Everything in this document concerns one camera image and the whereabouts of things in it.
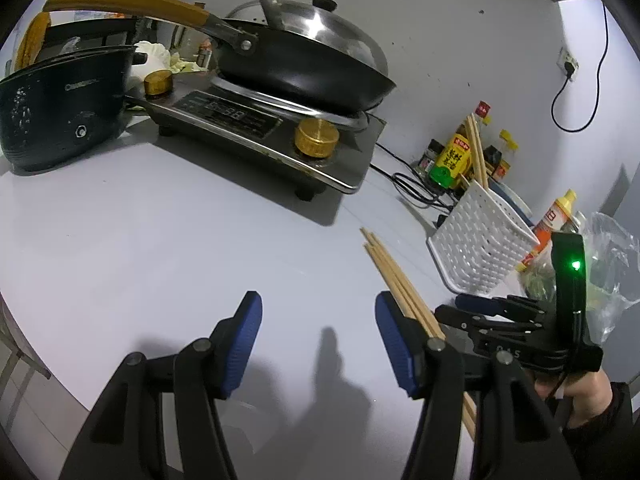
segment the clear plastic bag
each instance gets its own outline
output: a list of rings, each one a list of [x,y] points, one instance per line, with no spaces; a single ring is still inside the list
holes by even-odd
[[[640,301],[638,239],[603,213],[592,213],[582,232],[587,270],[587,323],[603,345],[622,313]],[[551,243],[520,276],[530,298],[556,300]]]

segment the bolt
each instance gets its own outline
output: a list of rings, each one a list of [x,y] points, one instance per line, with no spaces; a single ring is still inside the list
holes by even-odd
[[[513,363],[513,356],[506,350],[500,350],[495,355],[495,358],[498,359],[498,362],[503,365],[510,365],[511,363]]]
[[[434,352],[442,352],[447,345],[442,339],[432,337],[427,341],[427,346]]]
[[[132,352],[124,360],[124,362],[126,362],[126,364],[129,366],[135,366],[137,364],[140,364],[141,361],[142,361],[142,354],[140,352]]]
[[[193,349],[196,352],[206,352],[209,348],[211,348],[211,341],[206,337],[201,337],[193,342]]]

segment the bundle of chopsticks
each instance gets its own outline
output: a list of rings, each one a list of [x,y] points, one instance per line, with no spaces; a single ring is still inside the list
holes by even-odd
[[[429,337],[445,340],[444,332],[433,312],[424,303],[402,269],[380,243],[378,237],[365,228],[361,228],[360,231],[367,239],[364,248],[376,264],[404,316],[417,320]],[[462,402],[462,422],[473,440],[476,435],[476,404],[466,392]]]
[[[466,138],[471,144],[471,162],[474,167],[474,179],[484,189],[489,189],[489,179],[486,176],[486,167],[484,165],[484,155],[482,154],[482,142],[480,141],[480,131],[478,123],[473,114],[466,116],[465,121]]]

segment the tiled floor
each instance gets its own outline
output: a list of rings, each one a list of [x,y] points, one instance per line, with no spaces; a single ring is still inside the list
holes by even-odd
[[[29,354],[15,327],[11,332]],[[10,350],[0,342],[0,369],[9,355]],[[46,380],[24,361],[18,362],[0,397],[0,424],[39,480],[58,478],[87,413],[56,378]]]

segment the black plug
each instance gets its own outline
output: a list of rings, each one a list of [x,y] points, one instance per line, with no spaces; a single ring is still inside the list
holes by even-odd
[[[569,63],[568,61],[565,61],[564,62],[564,71],[566,72],[566,78],[567,79],[571,79],[571,76],[575,72],[575,67],[571,63]]]

